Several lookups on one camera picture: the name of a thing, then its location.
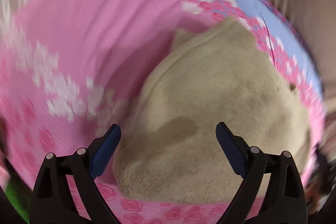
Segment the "green object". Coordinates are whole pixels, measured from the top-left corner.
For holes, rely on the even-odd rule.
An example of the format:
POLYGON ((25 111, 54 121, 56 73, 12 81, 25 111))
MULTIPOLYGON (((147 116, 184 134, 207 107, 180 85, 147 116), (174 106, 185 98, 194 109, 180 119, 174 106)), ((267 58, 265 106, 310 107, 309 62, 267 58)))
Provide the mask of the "green object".
POLYGON ((18 214, 29 223, 30 198, 28 194, 14 180, 10 180, 6 186, 5 195, 18 214))

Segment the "pink floral bed sheet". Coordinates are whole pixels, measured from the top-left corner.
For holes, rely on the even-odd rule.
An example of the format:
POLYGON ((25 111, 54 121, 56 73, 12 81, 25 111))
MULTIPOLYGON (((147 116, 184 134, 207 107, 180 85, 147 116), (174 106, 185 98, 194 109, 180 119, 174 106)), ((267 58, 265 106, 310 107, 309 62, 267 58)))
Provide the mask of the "pink floral bed sheet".
POLYGON ((29 0, 1 39, 1 115, 23 181, 34 187, 50 152, 72 155, 113 124, 123 134, 176 28, 201 32, 228 15, 298 85, 319 137, 317 73, 294 26, 268 0, 29 0))

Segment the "beige sweater with black hearts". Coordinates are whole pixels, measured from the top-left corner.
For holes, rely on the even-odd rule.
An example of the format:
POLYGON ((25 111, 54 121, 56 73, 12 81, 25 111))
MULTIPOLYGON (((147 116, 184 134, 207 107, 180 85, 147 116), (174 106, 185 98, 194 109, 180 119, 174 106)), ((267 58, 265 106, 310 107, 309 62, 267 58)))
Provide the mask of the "beige sweater with black hearts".
POLYGON ((263 152, 290 151, 305 171, 310 124, 298 88, 231 17, 201 34, 177 30, 172 52, 147 78, 113 159, 122 195, 183 204, 232 200, 242 179, 217 141, 220 122, 263 152))

